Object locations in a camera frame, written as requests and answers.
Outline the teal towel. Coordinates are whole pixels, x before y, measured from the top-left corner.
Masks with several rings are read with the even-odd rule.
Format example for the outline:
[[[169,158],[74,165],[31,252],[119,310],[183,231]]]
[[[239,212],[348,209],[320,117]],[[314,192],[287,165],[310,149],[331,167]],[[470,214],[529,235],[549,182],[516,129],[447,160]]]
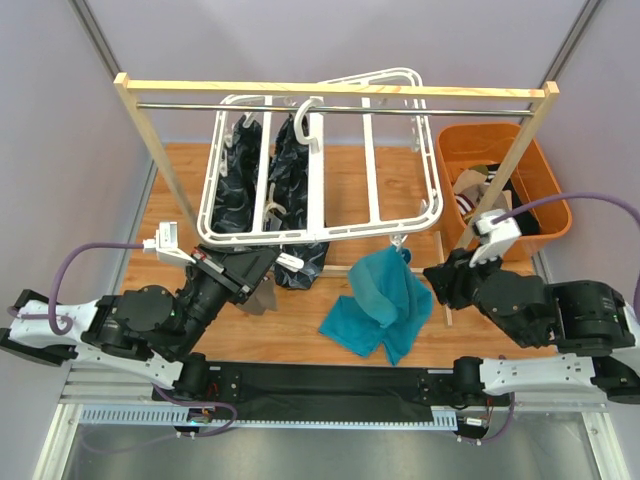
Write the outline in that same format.
[[[338,298],[319,333],[363,358],[383,347],[389,364],[398,365],[434,307],[411,259],[408,249],[391,246],[356,262],[347,275],[352,294]]]

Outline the white plastic clip hanger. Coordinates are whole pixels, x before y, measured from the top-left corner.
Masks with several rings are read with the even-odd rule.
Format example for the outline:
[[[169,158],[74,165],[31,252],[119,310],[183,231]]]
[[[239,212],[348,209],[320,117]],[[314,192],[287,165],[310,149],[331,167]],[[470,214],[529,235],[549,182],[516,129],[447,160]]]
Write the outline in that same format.
[[[237,95],[225,97],[221,103],[213,106],[216,120],[197,220],[197,232],[204,243],[214,247],[265,246],[331,242],[383,235],[389,236],[392,240],[399,240],[410,233],[428,230],[439,221],[444,210],[444,198],[429,122],[432,113],[427,109],[425,99],[417,94],[411,94],[405,100],[403,108],[398,110],[384,106],[375,108],[371,101],[372,88],[389,85],[393,89],[400,87],[415,89],[423,84],[421,75],[407,67],[395,67],[332,79],[328,84],[330,86],[353,87],[353,93],[359,99],[358,105],[325,105],[324,100],[327,95],[322,90],[324,85],[316,83],[313,86],[313,92],[307,94],[305,101],[300,106],[285,105],[285,99],[295,94],[292,90],[275,94],[255,94],[243,90]],[[256,114],[262,114],[263,130],[259,141],[258,178],[256,199],[251,207],[253,215],[251,228],[246,233],[223,234],[214,231],[212,222],[218,181],[227,170],[223,158],[223,147],[227,116],[232,111],[242,113],[248,122],[252,122]],[[292,114],[295,139],[309,150],[309,172],[311,175],[307,184],[306,212],[308,217],[305,225],[300,229],[285,230],[281,233],[273,233],[263,225],[263,219],[267,212],[268,154],[266,148],[269,143],[272,116],[276,112]],[[365,223],[336,227],[328,227],[325,224],[326,148],[323,118],[325,113],[357,114],[362,118],[369,207],[369,219]],[[414,149],[421,156],[427,194],[421,203],[418,214],[413,217],[384,220],[380,216],[372,120],[374,115],[409,116],[412,119]]]

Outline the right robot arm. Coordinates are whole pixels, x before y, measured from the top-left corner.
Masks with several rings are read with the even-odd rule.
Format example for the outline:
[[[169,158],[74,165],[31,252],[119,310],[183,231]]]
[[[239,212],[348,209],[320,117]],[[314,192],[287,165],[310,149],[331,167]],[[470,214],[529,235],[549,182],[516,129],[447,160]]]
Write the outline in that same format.
[[[465,356],[453,363],[462,396],[599,390],[619,404],[639,402],[639,308],[600,281],[547,283],[476,261],[456,249],[423,275],[437,301],[475,308],[523,349],[552,347],[553,357],[507,360]]]

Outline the white hanger clip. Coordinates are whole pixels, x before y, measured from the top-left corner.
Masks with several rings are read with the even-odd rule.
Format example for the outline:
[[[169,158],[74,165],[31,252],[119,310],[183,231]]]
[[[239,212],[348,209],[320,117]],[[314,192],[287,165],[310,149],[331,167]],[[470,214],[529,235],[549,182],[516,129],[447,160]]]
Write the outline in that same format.
[[[289,271],[297,272],[304,267],[305,262],[293,255],[281,252],[276,258],[276,264]]]

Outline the beige maroon-cuffed sock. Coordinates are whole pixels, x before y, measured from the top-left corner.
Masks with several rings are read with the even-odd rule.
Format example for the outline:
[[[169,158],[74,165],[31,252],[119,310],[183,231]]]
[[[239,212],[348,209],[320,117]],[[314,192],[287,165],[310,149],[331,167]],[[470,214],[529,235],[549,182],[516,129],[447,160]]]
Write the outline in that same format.
[[[271,274],[267,274],[254,292],[242,304],[236,307],[249,315],[261,316],[267,311],[277,311],[277,297],[275,292],[275,280]]]

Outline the orange laundry basket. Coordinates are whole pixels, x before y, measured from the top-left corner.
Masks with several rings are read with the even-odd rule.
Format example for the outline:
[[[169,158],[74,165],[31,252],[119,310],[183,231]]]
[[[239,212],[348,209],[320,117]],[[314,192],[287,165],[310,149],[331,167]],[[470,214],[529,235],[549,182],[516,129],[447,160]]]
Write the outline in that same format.
[[[519,130],[509,123],[458,124],[438,135],[437,162],[444,198],[440,229],[447,250],[456,246]],[[514,209],[559,192],[542,150],[531,142],[493,207]],[[530,258],[572,226],[565,201],[527,210],[515,220],[521,237],[506,254],[507,261]]]

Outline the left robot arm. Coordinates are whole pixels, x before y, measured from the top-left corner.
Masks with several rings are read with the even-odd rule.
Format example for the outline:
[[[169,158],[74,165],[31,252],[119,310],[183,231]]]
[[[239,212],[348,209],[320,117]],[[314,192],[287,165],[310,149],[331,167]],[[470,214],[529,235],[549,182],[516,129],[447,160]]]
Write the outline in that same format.
[[[64,305],[57,294],[25,289],[8,310],[13,321],[1,331],[3,351],[43,365],[105,366],[158,386],[173,398],[213,397],[210,364],[195,346],[228,304],[245,303],[280,255],[273,247],[191,253],[142,250],[183,267],[185,284],[176,291],[146,285],[83,304]]]

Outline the dark patterned shorts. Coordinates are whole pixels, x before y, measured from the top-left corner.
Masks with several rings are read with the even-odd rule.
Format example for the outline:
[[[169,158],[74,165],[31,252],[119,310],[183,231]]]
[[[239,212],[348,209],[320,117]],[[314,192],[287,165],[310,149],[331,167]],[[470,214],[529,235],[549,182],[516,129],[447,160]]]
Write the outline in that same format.
[[[262,126],[242,119],[224,142],[211,228],[220,234],[251,230],[257,198]],[[307,226],[309,148],[298,142],[294,118],[278,130],[269,156],[263,227],[267,231],[301,230]],[[297,272],[276,264],[275,283],[290,290],[309,290],[323,271],[327,242],[286,244],[282,251],[304,261]]]

